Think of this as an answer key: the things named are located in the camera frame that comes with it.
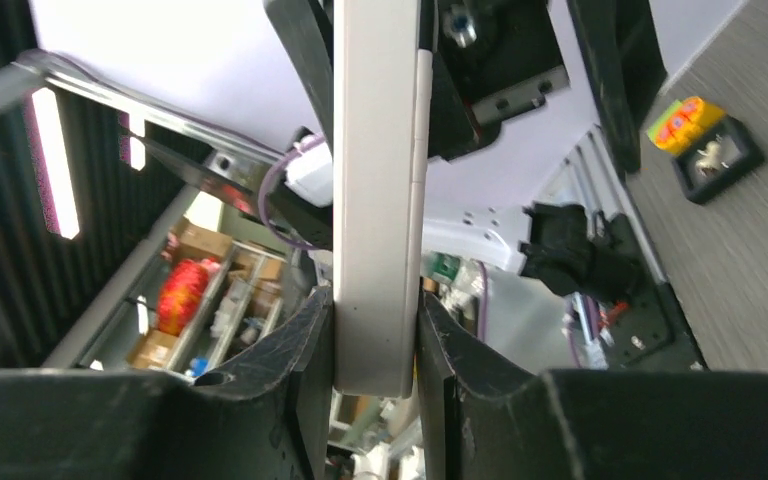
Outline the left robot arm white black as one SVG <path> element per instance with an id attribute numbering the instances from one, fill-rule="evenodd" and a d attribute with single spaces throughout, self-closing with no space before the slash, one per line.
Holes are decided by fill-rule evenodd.
<path id="1" fill-rule="evenodd" d="M 560 60 L 548 46 L 544 1 L 422 1 L 419 48 L 433 56 L 429 102 L 432 157 L 453 160 L 500 135 L 502 123 L 544 104 L 549 88 L 537 81 Z M 615 170 L 640 168 L 638 132 L 666 71 L 646 1 L 572 1 L 577 43 Z M 299 75 L 326 139 L 333 136 L 333 21 L 316 1 L 268 1 L 266 15 Z M 498 100 L 515 78 L 529 92 L 522 109 L 505 107 L 481 119 L 478 105 Z M 582 208 L 536 204 L 526 209 L 531 230 L 518 243 L 519 275 L 556 294 L 580 292 L 603 301 L 629 297 L 642 282 L 638 259 L 610 240 L 591 241 Z"/>

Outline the white remote control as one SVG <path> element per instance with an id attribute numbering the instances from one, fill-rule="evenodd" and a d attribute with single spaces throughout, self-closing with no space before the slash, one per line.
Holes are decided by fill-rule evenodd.
<path id="1" fill-rule="evenodd" d="M 434 16 L 334 5 L 334 381 L 352 395 L 412 388 Z"/>

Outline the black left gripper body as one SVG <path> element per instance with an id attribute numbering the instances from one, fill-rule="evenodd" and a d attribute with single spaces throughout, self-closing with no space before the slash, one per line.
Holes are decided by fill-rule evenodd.
<path id="1" fill-rule="evenodd" d="M 546 1 L 439 1 L 430 157 L 492 144 L 505 121 L 569 85 Z"/>

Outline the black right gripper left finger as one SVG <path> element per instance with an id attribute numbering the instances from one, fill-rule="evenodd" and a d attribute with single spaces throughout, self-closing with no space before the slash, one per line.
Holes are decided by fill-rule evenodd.
<path id="1" fill-rule="evenodd" d="M 193 382 L 153 370 L 0 370 L 0 479 L 320 479 L 331 291 Z"/>

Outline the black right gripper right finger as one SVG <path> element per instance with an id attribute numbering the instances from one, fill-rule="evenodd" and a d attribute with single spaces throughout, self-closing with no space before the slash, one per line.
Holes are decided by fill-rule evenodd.
<path id="1" fill-rule="evenodd" d="M 768 479 L 766 374 L 531 374 L 430 294 L 417 372 L 430 479 Z"/>

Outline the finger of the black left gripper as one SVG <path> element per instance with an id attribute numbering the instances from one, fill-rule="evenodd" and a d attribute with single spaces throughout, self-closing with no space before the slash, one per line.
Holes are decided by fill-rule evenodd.
<path id="1" fill-rule="evenodd" d="M 614 169 L 641 168 L 641 128 L 667 77 L 648 0 L 568 0 Z"/>
<path id="2" fill-rule="evenodd" d="M 315 0 L 266 0 L 265 13 L 305 89 L 327 143 L 334 139 L 333 26 Z"/>

